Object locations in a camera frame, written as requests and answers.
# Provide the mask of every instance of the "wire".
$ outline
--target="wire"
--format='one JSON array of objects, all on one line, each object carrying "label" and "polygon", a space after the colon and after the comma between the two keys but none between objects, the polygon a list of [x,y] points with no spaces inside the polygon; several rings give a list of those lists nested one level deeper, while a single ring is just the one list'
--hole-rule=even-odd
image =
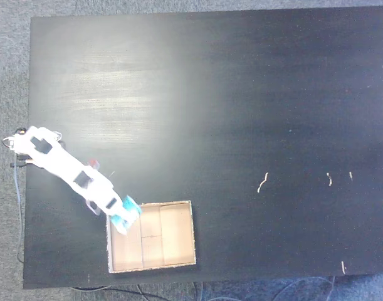
[{"label": "wire", "polygon": [[72,290],[76,290],[77,292],[97,292],[99,290],[106,290],[110,288],[110,285],[107,287],[98,287],[98,288],[80,288],[80,287],[70,287]]},{"label": "wire", "polygon": [[280,292],[278,292],[278,293],[275,295],[275,297],[272,299],[272,301],[277,301],[277,300],[279,299],[279,296],[282,295],[282,293],[283,293],[285,290],[287,290],[288,288],[292,287],[293,285],[298,284],[298,283],[300,283],[301,281],[305,281],[305,280],[308,280],[308,279],[315,279],[315,278],[316,278],[316,279],[321,279],[321,280],[323,280],[323,281],[326,281],[326,282],[328,282],[328,283],[330,283],[330,284],[332,285],[332,287],[331,287],[331,289],[330,289],[330,293],[328,294],[328,297],[327,297],[327,299],[326,299],[326,301],[328,301],[328,299],[329,299],[329,297],[330,297],[330,294],[332,293],[332,290],[333,290],[333,285],[334,285],[334,283],[335,283],[335,277],[333,277],[333,281],[332,281],[332,282],[329,281],[329,280],[327,280],[326,278],[322,278],[322,277],[308,277],[308,278],[303,278],[303,279],[296,280],[296,281],[294,281],[294,282],[289,283],[289,284],[286,285],[283,289],[281,289]]},{"label": "wire", "polygon": [[166,299],[166,298],[158,296],[158,295],[154,295],[152,293],[138,293],[138,292],[134,292],[132,290],[119,290],[118,288],[106,288],[106,290],[114,290],[116,292],[132,293],[133,295],[144,296],[144,298],[146,298],[146,296],[148,296],[148,297],[152,297],[152,298],[161,299],[163,301],[170,301],[169,299]]},{"label": "wire", "polygon": [[10,148],[10,145],[7,145],[6,143],[4,143],[5,141],[8,141],[9,140],[9,137],[6,137],[2,140],[2,144],[5,146],[5,147],[8,147]]},{"label": "wire", "polygon": [[202,301],[202,292],[204,291],[204,282],[201,282],[201,293],[199,295],[199,301]]},{"label": "wire", "polygon": [[330,291],[329,291],[329,294],[328,294],[328,297],[327,297],[326,301],[329,301],[330,295],[333,292],[333,288],[335,287],[335,279],[336,279],[336,276],[333,276],[332,287],[330,288]]},{"label": "wire", "polygon": [[138,288],[138,290],[139,290],[139,292],[140,292],[142,298],[143,298],[144,300],[146,300],[146,301],[150,301],[146,296],[144,296],[144,293],[141,291],[141,288],[140,288],[140,285],[139,285],[139,284],[137,284],[137,288]]},{"label": "wire", "polygon": [[198,301],[198,299],[197,299],[197,285],[195,282],[193,282],[192,285],[194,286],[194,301]]},{"label": "wire", "polygon": [[123,292],[123,293],[132,293],[133,295],[138,295],[138,296],[142,296],[144,299],[148,300],[146,296],[148,297],[153,297],[153,298],[157,298],[157,299],[161,299],[163,301],[170,301],[169,299],[166,299],[164,297],[161,297],[161,296],[158,296],[158,295],[154,295],[152,293],[143,293],[139,287],[139,285],[137,285],[138,289],[140,290],[140,292],[134,292],[132,290],[121,290],[119,288],[112,288],[110,285],[107,286],[107,287],[98,287],[98,288],[80,288],[80,287],[70,287],[72,290],[75,290],[77,292],[97,292],[99,290],[113,290],[113,291],[116,291],[116,292]]},{"label": "wire", "polygon": [[208,301],[214,301],[214,300],[241,301],[240,299],[229,298],[229,297],[216,297],[216,298],[213,298],[213,299],[209,299]]},{"label": "wire", "polygon": [[18,187],[18,180],[17,180],[17,155],[15,153],[14,153],[14,183],[16,185],[17,202],[18,202],[18,215],[19,215],[19,219],[20,219],[20,236],[19,236],[18,242],[17,242],[16,257],[17,257],[17,260],[19,262],[24,263],[24,261],[21,260],[18,256],[18,253],[20,252],[21,239],[23,238],[23,213],[21,212],[21,196],[20,196],[20,189]]}]

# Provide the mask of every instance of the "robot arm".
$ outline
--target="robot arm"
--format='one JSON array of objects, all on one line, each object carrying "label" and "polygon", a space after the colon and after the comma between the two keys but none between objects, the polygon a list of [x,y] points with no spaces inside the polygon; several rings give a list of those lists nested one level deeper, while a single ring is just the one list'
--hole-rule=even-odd
[{"label": "robot arm", "polygon": [[[9,137],[9,148],[16,154],[29,155],[34,165],[60,177],[85,198],[87,206],[95,214],[102,210],[112,217],[118,232],[126,234],[141,213],[139,206],[129,196],[122,201],[104,175],[64,150],[58,142],[60,136],[44,127],[30,127],[26,132]],[[91,202],[99,209],[92,208]]]}]

